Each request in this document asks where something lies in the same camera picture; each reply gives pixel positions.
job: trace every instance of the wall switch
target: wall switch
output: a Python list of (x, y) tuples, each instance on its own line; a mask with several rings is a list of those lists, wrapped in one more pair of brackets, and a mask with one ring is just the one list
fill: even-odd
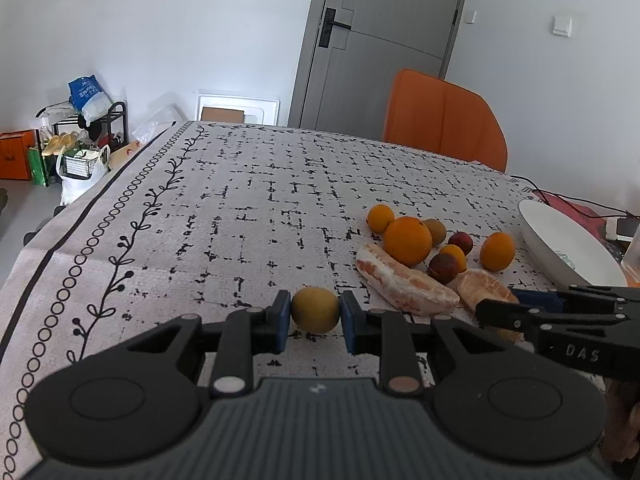
[(465, 10), (464, 15), (465, 23), (475, 23), (476, 22), (476, 12), (474, 10)]
[(574, 28), (574, 20), (566, 16), (556, 16), (554, 18), (553, 33), (556, 36), (571, 37), (572, 28)]

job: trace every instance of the table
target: table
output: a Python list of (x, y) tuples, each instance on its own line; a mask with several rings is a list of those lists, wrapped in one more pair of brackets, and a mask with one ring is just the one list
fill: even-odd
[[(184, 313), (211, 322), (268, 306), (281, 288), (351, 289), (365, 309), (388, 307), (354, 268), (356, 250), (380, 240), (366, 224), (378, 202), (397, 216), (439, 218), (450, 232), (469, 232), (476, 242), (469, 267), (479, 266), (486, 236), (508, 232), (518, 250), (503, 283), (552, 286), (520, 238), (517, 204), (532, 198), (530, 190), (434, 153), (306, 130), (187, 122), (106, 180), (47, 224), (0, 292), (2, 480), (38, 459), (22, 405), (57, 368)], [(378, 368), (374, 357), (347, 354), (340, 327), (313, 336), (293, 323), (286, 352), (254, 361), (257, 377), (375, 376)]]

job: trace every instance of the red fruit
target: red fruit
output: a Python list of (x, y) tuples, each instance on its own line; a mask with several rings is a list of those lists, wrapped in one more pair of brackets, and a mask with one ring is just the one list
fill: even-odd
[(474, 248), (474, 241), (471, 239), (471, 236), (463, 233), (462, 231), (451, 235), (451, 238), (449, 238), (449, 244), (457, 245), (462, 249), (462, 252), (465, 253), (465, 256)]
[(427, 274), (437, 282), (447, 285), (460, 272), (458, 259), (453, 254), (436, 254), (429, 262)]

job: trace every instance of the gray door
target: gray door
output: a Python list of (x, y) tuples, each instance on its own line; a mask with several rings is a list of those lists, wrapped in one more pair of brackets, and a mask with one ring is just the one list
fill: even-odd
[[(458, 1), (325, 0), (308, 84), (296, 89), (304, 92), (300, 125), (380, 139), (396, 73), (439, 75)], [(327, 9), (335, 9), (333, 27)]]

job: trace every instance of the orange chair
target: orange chair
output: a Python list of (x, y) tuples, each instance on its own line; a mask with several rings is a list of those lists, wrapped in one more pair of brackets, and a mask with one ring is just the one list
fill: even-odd
[(484, 99), (414, 70), (396, 75), (382, 140), (502, 172), (507, 167), (507, 143)]

